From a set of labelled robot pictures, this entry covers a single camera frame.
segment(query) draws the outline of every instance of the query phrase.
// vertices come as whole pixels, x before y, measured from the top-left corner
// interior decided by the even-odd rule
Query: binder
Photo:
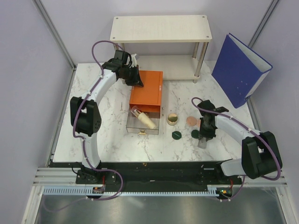
[[[212,76],[235,108],[245,104],[273,68],[231,33],[224,40]]]

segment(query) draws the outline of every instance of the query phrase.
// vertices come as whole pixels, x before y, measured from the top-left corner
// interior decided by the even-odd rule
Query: gold handle
[[[142,135],[145,135],[145,130],[141,130],[138,134],[142,134]]]

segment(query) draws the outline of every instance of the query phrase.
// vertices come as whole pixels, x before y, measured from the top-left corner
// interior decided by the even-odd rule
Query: white shelf board
[[[198,79],[195,70],[198,60],[191,55],[140,56],[139,70],[162,71],[164,80]]]
[[[206,15],[116,16],[110,40],[116,43],[210,42]]]

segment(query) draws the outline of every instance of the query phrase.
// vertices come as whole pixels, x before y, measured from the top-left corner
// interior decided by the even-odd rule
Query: wall
[[[32,0],[0,7],[0,223],[19,224],[71,75]]]
[[[271,0],[42,0],[75,63],[93,62],[91,47],[109,40],[114,16],[206,14],[213,36],[206,60],[216,60],[225,35],[233,33],[248,43]],[[128,44],[140,55],[191,54],[193,45]],[[113,47],[97,48],[99,61],[113,56]]]
[[[253,95],[264,131],[272,131],[299,212],[299,1],[280,1],[254,50],[273,70]]]

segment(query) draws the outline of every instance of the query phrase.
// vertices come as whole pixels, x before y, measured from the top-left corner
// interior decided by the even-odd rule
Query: marble tabletop
[[[191,104],[191,98],[209,99],[216,107],[224,106],[246,125],[253,127],[248,106],[235,109],[211,76],[215,61],[205,61],[196,84],[192,80],[163,81],[162,116],[159,135],[127,133],[126,123],[131,87],[117,81],[99,104],[102,125],[98,131],[98,152],[102,161],[210,161],[235,159],[241,156],[241,146],[222,130],[207,142],[207,148],[197,147],[198,140],[191,131],[198,127],[186,124],[188,116],[200,118],[199,111]],[[100,68],[95,63],[78,64],[70,99],[80,96],[98,76]],[[166,118],[170,113],[178,115],[178,123],[170,126]],[[180,131],[182,138],[174,140],[173,131]],[[54,162],[82,161],[79,139],[72,136],[70,107],[67,105],[62,123]]]

